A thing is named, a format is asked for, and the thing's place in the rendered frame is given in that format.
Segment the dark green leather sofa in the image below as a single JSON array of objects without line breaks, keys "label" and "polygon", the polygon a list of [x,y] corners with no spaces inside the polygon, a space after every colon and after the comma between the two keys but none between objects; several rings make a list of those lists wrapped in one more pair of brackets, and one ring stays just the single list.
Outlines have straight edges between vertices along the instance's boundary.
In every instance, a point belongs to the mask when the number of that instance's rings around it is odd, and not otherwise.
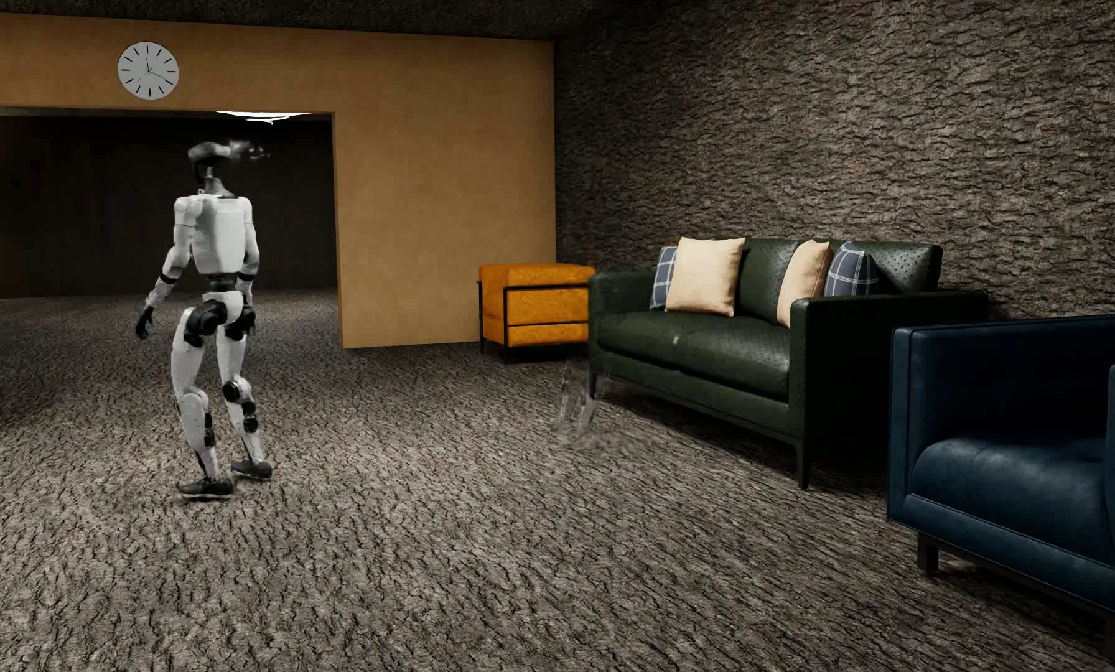
[{"label": "dark green leather sofa", "polygon": [[652,310],[655,269],[599,271],[589,282],[591,380],[609,374],[795,447],[811,459],[871,462],[889,444],[895,328],[977,322],[982,289],[938,289],[942,249],[856,240],[878,272],[869,294],[802,298],[789,325],[777,300],[795,238],[746,238],[733,316]]}]

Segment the white left robot leg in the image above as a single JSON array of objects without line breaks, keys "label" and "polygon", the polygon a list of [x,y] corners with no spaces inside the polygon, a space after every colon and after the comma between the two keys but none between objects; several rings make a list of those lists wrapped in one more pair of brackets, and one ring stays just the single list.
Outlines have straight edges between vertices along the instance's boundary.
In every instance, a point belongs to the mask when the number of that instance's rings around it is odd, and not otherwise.
[{"label": "white left robot leg", "polygon": [[203,471],[198,481],[177,486],[177,491],[185,497],[232,497],[235,491],[234,483],[221,475],[209,397],[197,384],[205,339],[224,324],[226,316],[224,302],[209,298],[202,305],[190,306],[181,314],[173,337],[169,373],[181,429]]}]

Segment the white robot leg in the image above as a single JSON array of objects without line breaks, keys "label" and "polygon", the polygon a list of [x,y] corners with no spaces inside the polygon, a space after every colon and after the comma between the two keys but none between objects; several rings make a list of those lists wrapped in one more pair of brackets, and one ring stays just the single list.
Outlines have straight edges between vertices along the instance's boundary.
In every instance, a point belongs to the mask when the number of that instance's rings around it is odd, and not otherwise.
[{"label": "white robot leg", "polygon": [[245,459],[231,462],[231,471],[251,478],[266,481],[272,476],[272,465],[266,460],[266,452],[259,434],[256,405],[251,393],[251,384],[242,378],[241,368],[245,359],[248,330],[254,325],[255,313],[245,304],[237,289],[229,292],[213,293],[212,298],[221,300],[225,305],[225,318],[217,328],[216,348],[217,362],[223,397],[227,413],[237,437],[248,452]]},{"label": "white robot leg", "polygon": [[190,306],[181,314],[173,337],[169,373],[181,429],[203,471],[198,481],[177,486],[177,491],[185,497],[232,497],[235,491],[234,483],[221,475],[209,397],[197,384],[205,339],[224,324],[226,316],[224,302],[209,298],[202,305]]}]

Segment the white right robot leg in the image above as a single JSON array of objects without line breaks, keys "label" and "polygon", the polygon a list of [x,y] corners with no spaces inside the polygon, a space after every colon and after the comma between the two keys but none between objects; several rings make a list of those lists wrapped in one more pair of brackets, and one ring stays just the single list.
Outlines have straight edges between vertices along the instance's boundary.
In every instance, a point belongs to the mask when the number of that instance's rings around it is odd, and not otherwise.
[{"label": "white right robot leg", "polygon": [[251,393],[251,384],[242,378],[241,368],[245,359],[248,330],[254,325],[255,313],[245,304],[237,289],[229,292],[213,293],[212,298],[221,300],[225,305],[225,318],[217,328],[216,348],[217,362],[223,397],[227,413],[237,437],[248,452],[245,459],[231,462],[231,471],[251,478],[266,481],[272,476],[272,465],[266,460],[266,452],[259,434],[256,405]]}]

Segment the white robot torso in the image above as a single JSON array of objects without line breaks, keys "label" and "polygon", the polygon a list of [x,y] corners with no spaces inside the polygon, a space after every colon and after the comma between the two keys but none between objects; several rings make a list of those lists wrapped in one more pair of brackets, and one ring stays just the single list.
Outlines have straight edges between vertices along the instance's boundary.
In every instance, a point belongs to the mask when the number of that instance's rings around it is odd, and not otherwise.
[{"label": "white robot torso", "polygon": [[235,197],[198,194],[191,254],[198,274],[207,279],[237,274],[245,255],[245,224]]}]

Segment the black robot head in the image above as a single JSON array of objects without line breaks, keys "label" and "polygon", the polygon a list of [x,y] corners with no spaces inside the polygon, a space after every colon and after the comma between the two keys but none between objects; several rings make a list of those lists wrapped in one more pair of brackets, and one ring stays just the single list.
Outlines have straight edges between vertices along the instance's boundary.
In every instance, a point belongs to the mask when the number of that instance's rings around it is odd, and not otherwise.
[{"label": "black robot head", "polygon": [[215,174],[215,166],[222,160],[241,160],[250,154],[251,143],[246,140],[229,142],[227,145],[219,142],[201,142],[191,147],[187,155],[193,166],[194,178],[197,181],[198,193],[234,197],[233,192],[226,189]]}]

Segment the orange drawer cabinet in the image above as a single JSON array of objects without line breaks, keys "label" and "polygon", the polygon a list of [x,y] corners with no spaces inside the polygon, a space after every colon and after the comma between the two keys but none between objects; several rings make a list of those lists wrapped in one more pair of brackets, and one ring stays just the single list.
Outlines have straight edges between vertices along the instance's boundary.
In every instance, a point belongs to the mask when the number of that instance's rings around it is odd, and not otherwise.
[{"label": "orange drawer cabinet", "polygon": [[589,279],[595,267],[568,263],[485,264],[478,269],[479,350],[585,343]]}]

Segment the blue plaid cushion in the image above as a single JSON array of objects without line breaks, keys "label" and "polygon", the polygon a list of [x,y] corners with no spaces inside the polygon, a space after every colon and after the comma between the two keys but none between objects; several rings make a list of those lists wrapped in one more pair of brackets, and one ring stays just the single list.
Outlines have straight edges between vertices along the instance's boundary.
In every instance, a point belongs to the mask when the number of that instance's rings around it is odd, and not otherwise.
[{"label": "blue plaid cushion", "polygon": [[880,290],[880,271],[867,250],[854,240],[845,241],[828,267],[824,298],[870,296]]},{"label": "blue plaid cushion", "polygon": [[673,276],[673,262],[677,257],[677,245],[665,246],[659,252],[658,263],[655,267],[655,281],[651,293],[650,310],[665,310],[669,299]]}]

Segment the beige square cushion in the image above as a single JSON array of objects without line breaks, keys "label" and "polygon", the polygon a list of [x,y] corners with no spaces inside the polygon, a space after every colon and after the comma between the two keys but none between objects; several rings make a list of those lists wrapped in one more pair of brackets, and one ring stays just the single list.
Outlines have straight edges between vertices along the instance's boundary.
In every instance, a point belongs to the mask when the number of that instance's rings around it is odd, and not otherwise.
[{"label": "beige square cushion", "polygon": [[733,316],[746,238],[679,238],[665,310]]},{"label": "beige square cushion", "polygon": [[776,319],[783,327],[791,327],[791,305],[796,300],[823,295],[833,254],[825,240],[805,240],[795,249],[780,283],[776,306]]}]

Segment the round white wall clock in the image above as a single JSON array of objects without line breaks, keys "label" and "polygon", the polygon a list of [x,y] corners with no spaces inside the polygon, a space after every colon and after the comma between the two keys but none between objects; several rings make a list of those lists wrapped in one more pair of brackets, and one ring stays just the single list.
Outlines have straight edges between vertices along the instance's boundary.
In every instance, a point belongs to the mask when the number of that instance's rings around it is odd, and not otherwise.
[{"label": "round white wall clock", "polygon": [[177,56],[161,43],[130,43],[118,58],[117,74],[125,90],[140,100],[161,100],[180,84]]}]

